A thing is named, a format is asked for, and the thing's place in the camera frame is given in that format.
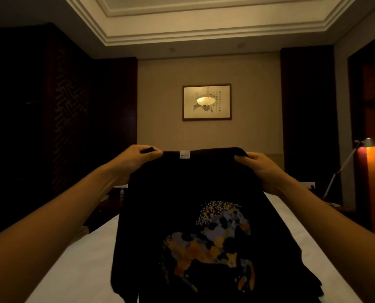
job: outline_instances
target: lamp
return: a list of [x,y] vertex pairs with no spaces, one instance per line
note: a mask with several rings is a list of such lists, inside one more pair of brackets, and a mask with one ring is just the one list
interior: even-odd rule
[[203,90],[196,93],[196,102],[201,106],[212,105],[215,99],[210,95],[209,88],[203,87]]
[[369,147],[375,147],[375,142],[371,138],[366,138],[362,141],[360,140],[355,140],[354,143],[356,143],[356,146],[353,148],[353,151],[350,153],[349,157],[345,160],[343,163],[342,167],[339,169],[339,171],[335,172],[331,178],[331,182],[329,182],[328,188],[326,188],[326,192],[324,196],[322,197],[322,200],[325,200],[327,194],[329,193],[329,190],[331,189],[332,183],[334,179],[336,178],[336,175],[342,172],[343,168],[346,166],[346,164],[350,161],[352,158],[353,154],[357,151],[359,147],[363,148],[369,148]]

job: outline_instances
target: person's right arm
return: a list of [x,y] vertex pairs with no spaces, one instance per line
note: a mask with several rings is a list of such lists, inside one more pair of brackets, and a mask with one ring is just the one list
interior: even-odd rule
[[255,172],[265,192],[286,203],[362,301],[375,303],[375,234],[302,187],[264,154],[248,155],[235,160]]

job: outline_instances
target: white bed sheet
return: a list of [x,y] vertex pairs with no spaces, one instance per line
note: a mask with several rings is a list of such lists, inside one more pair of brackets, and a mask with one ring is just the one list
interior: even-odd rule
[[[266,194],[303,251],[304,264],[321,280],[323,303],[362,303],[289,208]],[[120,303],[110,286],[119,216],[69,246],[27,303]]]

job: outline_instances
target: ceiling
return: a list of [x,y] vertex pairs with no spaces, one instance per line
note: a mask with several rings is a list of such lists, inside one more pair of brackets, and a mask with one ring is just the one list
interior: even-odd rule
[[0,27],[53,22],[93,58],[153,59],[334,44],[374,9],[375,0],[0,0]]

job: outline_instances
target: clothing label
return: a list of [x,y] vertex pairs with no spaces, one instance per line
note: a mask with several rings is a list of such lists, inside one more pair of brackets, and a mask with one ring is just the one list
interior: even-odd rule
[[190,158],[190,151],[187,151],[187,150],[180,151],[179,158],[180,159]]

